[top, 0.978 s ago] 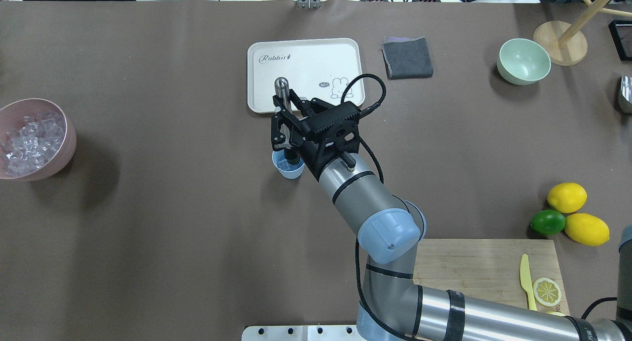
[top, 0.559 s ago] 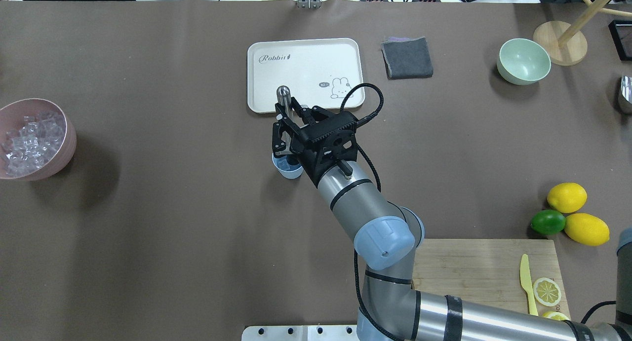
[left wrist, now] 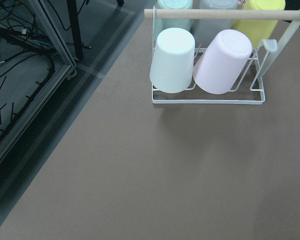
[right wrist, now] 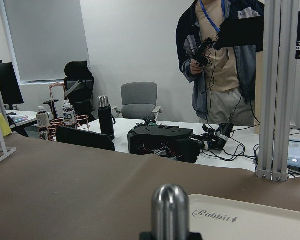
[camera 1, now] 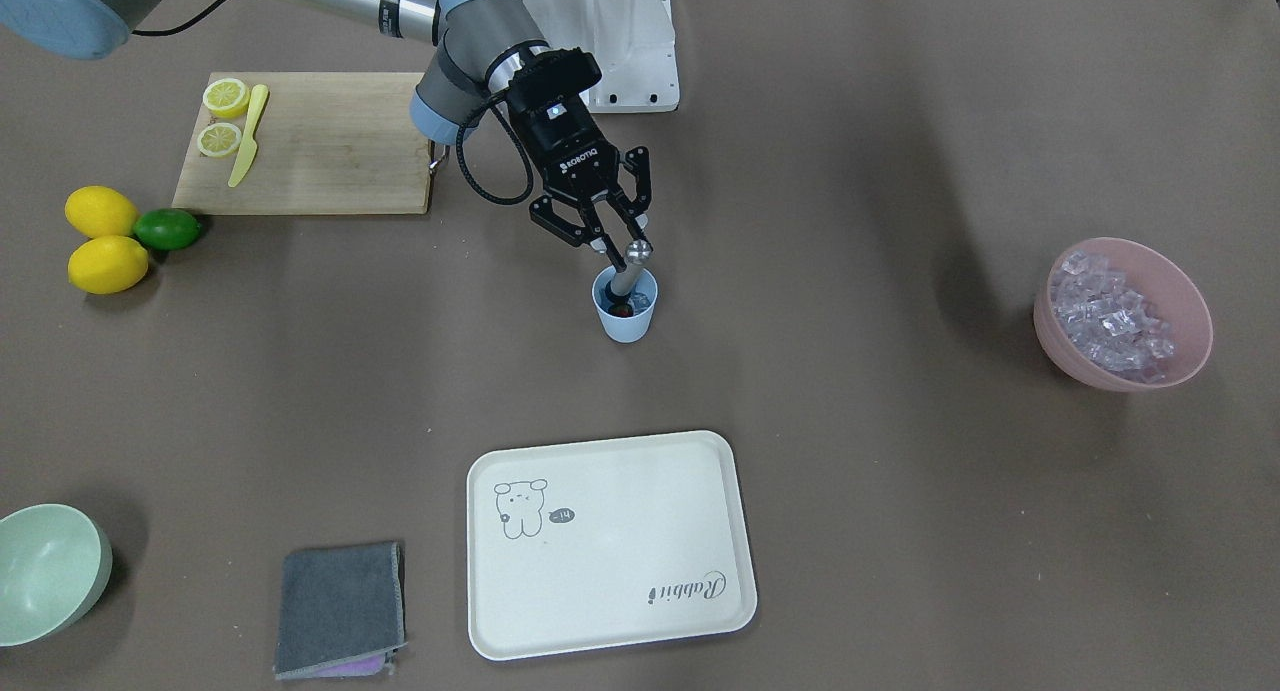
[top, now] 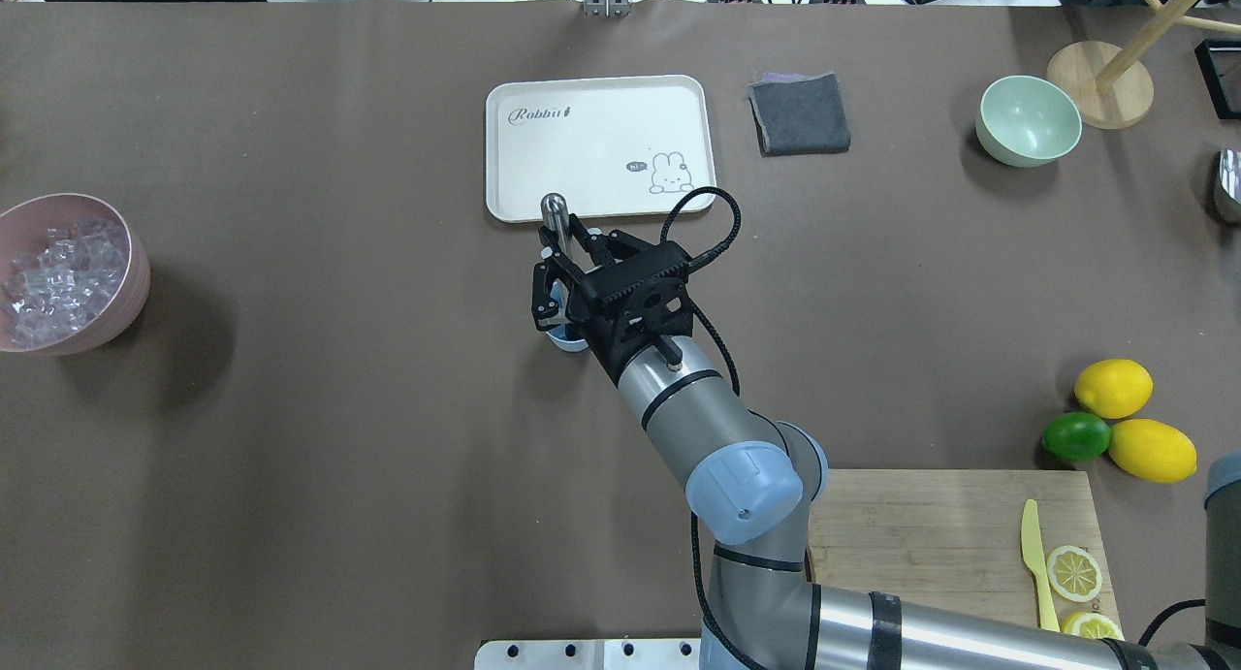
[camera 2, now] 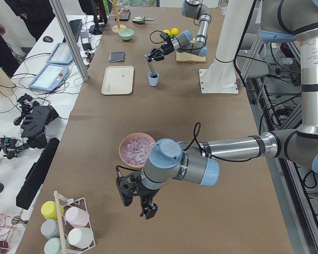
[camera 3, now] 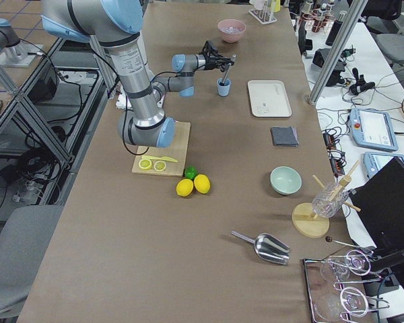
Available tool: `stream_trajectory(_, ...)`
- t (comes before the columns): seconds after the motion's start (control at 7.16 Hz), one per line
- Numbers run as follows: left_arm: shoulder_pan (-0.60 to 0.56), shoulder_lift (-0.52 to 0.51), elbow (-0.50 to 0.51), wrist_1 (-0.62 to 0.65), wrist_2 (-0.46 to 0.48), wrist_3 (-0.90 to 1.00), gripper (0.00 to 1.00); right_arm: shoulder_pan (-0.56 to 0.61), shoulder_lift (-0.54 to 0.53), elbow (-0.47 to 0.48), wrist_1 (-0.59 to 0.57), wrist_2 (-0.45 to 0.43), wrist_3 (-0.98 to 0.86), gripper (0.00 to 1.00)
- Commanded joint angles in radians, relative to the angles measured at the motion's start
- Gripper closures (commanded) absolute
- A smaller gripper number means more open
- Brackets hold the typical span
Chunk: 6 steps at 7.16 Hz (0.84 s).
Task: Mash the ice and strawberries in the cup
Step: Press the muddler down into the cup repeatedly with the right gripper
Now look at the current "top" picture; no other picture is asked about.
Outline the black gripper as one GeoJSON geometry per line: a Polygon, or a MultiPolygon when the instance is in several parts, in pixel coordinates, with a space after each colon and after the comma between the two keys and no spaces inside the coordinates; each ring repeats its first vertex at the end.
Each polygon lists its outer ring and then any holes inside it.
{"type": "Polygon", "coordinates": [[[620,230],[587,230],[581,220],[572,220],[572,238],[594,270],[571,273],[563,269],[571,259],[561,247],[541,251],[532,266],[530,303],[537,331],[575,326],[613,383],[620,383],[625,366],[661,335],[692,335],[690,258],[681,246],[647,246],[620,230]]]}

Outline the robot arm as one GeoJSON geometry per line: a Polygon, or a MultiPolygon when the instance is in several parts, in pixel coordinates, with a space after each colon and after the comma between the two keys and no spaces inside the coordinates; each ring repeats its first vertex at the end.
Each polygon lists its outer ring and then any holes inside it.
{"type": "Polygon", "coordinates": [[[905,604],[898,596],[804,577],[810,507],[827,490],[817,440],[748,409],[694,341],[688,256],[616,230],[547,216],[532,268],[532,321],[589,345],[714,534],[710,584],[696,583],[702,669],[1236,669],[1239,454],[1211,467],[1205,639],[1153,651],[905,604]]]}

